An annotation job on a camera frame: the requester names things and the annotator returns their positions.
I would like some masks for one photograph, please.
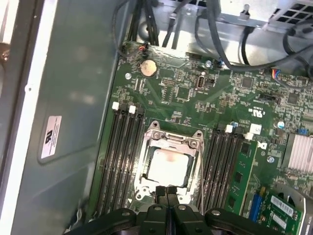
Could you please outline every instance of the blue slot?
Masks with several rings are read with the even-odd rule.
[[[251,210],[250,210],[250,214],[249,214],[249,219],[252,220],[253,222],[256,222],[258,219],[258,214],[260,211],[262,201],[263,201],[263,199],[262,199],[262,197],[260,197],[260,195],[255,194],[253,196]]]

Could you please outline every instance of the ram slot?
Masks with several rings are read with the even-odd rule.
[[[241,134],[214,130],[204,166],[204,208],[224,207],[236,163]]]
[[[112,210],[116,210],[118,208],[121,208],[121,200],[122,200],[122,192],[123,188],[125,185],[123,184],[123,178],[125,177],[125,168],[127,167],[128,164],[128,156],[129,152],[132,148],[131,146],[131,140],[132,140],[132,134],[133,134],[133,129],[135,125],[135,115],[134,114],[129,114],[129,125],[128,128],[126,129],[125,133],[125,145],[124,148],[121,152],[120,160],[121,163],[119,164],[119,168],[117,169],[117,178],[116,178],[116,186],[115,186],[115,193],[114,193],[114,198],[112,202]]]
[[[111,166],[112,166],[112,152],[115,150],[116,141],[118,138],[118,134],[121,130],[121,123],[124,122],[125,118],[125,112],[126,107],[124,105],[121,105],[121,109],[118,111],[115,111],[114,119],[110,131],[110,136],[108,139],[108,147],[106,151],[106,157],[104,161],[103,166],[103,172],[101,177],[101,183],[100,183],[100,190],[98,195],[98,201],[97,201],[97,214],[102,215],[103,209],[104,209],[104,203],[105,203],[105,193],[107,191],[108,182],[109,182],[109,175],[111,172]]]
[[[237,151],[236,149],[238,148],[238,143],[239,139],[237,138],[237,135],[232,135],[230,139],[230,145],[227,151],[227,155],[225,158],[225,164],[224,164],[224,169],[223,169],[223,183],[220,182],[220,191],[219,191],[219,199],[215,205],[215,207],[223,208],[225,204],[225,200],[227,197],[227,188],[229,188],[230,185],[230,177],[231,174],[230,172],[233,171],[234,165],[236,163],[236,156],[237,156]]]
[[[134,128],[134,133],[133,133],[133,144],[132,144],[132,148],[131,148],[131,153],[129,155],[129,163],[128,163],[128,167],[126,169],[126,177],[124,180],[124,190],[123,190],[123,197],[122,197],[122,203],[124,203],[124,206],[127,206],[127,195],[129,192],[130,187],[133,185],[132,183],[132,173],[133,173],[133,167],[134,167],[134,163],[136,160],[136,156],[138,153],[138,147],[141,146],[141,136],[143,133],[143,121],[144,121],[144,110],[142,108],[138,108],[138,113],[137,113],[137,117],[136,117],[136,125]]]
[[[243,142],[243,136],[242,135],[238,135],[237,138],[235,139],[235,144],[233,146],[233,154],[231,155],[231,160],[229,161],[229,164],[228,164],[228,167],[227,167],[227,175],[226,175],[226,180],[227,180],[227,184],[225,185],[225,197],[223,199],[223,202],[222,202],[222,205],[224,206],[225,205],[225,202],[226,202],[226,198],[227,198],[227,195],[228,195],[228,192],[229,192],[229,189],[230,189],[230,184],[231,184],[231,176],[232,176],[232,173],[234,171],[234,167],[235,167],[235,164],[236,164],[236,160],[237,160],[237,156],[238,156],[238,153],[239,153],[239,150],[240,150],[240,147],[241,147],[241,143]]]
[[[213,184],[212,188],[210,190],[210,196],[208,198],[209,200],[209,208],[213,208],[216,205],[216,201],[218,200],[218,187],[219,187],[219,182],[221,180],[221,174],[222,174],[222,168],[223,165],[225,164],[225,153],[227,151],[227,146],[229,145],[230,141],[230,136],[229,135],[224,135],[223,141],[220,144],[220,151],[217,152],[217,154],[214,156],[215,158],[218,158],[218,162],[215,168],[215,175],[213,177]]]
[[[207,158],[203,167],[203,172],[204,172],[204,176],[203,176],[203,180],[204,180],[204,186],[203,186],[203,190],[204,192],[208,192],[208,188],[209,188],[209,182],[210,182],[210,175],[212,174],[212,170],[213,168],[211,167],[211,165],[213,164],[213,162],[216,160],[214,158],[211,158],[212,153],[214,151],[214,148],[216,148],[218,145],[216,143],[218,143],[220,136],[217,135],[217,133],[214,131],[211,137],[211,141],[210,141],[210,145],[209,145],[209,150],[207,153]],[[198,208],[200,208],[200,204],[201,204],[201,193],[199,193],[198,196]]]
[[[120,132],[117,134],[117,141],[116,145],[112,152],[112,166],[110,167],[110,174],[109,174],[109,184],[107,187],[107,190],[105,192],[105,202],[104,202],[104,213],[107,214],[111,211],[111,206],[113,203],[113,200],[115,199],[115,184],[116,184],[116,178],[117,178],[117,169],[119,168],[119,165],[121,164],[120,155],[123,152],[125,148],[125,134],[128,129],[128,125],[130,123],[130,114],[128,114],[127,111],[121,112],[121,128]]]
[[[221,159],[221,152],[224,148],[224,143],[227,141],[227,137],[223,134],[219,135],[219,138],[217,139],[216,146],[213,149],[212,155],[210,158],[212,158],[213,164],[210,166],[210,174],[206,180],[208,181],[209,187],[206,191],[204,191],[204,194],[207,195],[205,199],[205,208],[209,208],[209,205],[212,201],[212,196],[214,194],[214,179],[217,175],[217,168],[219,166],[219,161]]]

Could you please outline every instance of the motherboard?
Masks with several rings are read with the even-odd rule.
[[[313,197],[313,91],[200,55],[138,43],[123,49],[132,56],[118,62],[87,217],[137,212],[154,202],[156,186],[176,186],[182,204],[224,208],[296,234],[298,225],[282,221],[297,224],[301,211],[279,215],[294,203],[272,190],[279,183]]]

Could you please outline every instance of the aluminum heatsink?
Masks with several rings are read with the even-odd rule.
[[[290,134],[282,166],[313,173],[313,138]]]

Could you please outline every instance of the white label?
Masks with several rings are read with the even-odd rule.
[[[278,198],[274,196],[272,196],[272,198],[270,199],[270,202],[292,218],[293,209],[290,206],[286,205],[285,203],[283,203],[281,200],[279,200]]]
[[[52,156],[55,153],[57,146],[59,130],[61,125],[62,116],[50,116],[48,119],[47,128],[45,131],[43,151],[41,159]]]
[[[284,230],[287,227],[287,224],[284,222],[284,220],[282,220],[281,218],[279,218],[277,215],[273,214],[273,220],[279,224],[280,227],[282,227]]]
[[[250,125],[250,130],[249,130],[249,132],[250,132],[250,133],[253,133],[253,134],[255,134],[255,135],[259,135],[259,134],[261,134],[261,130],[262,130],[262,125],[258,125],[258,124],[252,123],[252,124]]]

